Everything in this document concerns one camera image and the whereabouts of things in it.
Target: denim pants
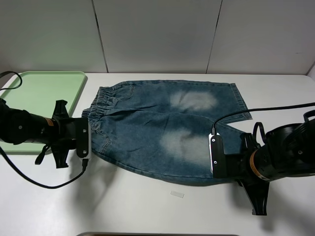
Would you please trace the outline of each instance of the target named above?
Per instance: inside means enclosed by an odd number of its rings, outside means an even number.
[[[247,109],[235,84],[195,81],[127,81],[100,87],[84,110],[92,151],[121,168],[179,184],[211,185],[208,135],[214,120]],[[240,130],[217,124],[226,154],[239,153]]]

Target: green tray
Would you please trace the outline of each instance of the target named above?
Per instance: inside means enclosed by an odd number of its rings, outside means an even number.
[[[80,71],[28,71],[21,73],[23,83],[13,90],[6,90],[0,97],[10,108],[51,118],[56,100],[67,101],[67,111],[72,116],[76,102],[87,79]],[[19,84],[16,78],[9,86]],[[39,153],[43,144],[23,143],[19,145],[0,143],[4,151],[12,153]]]

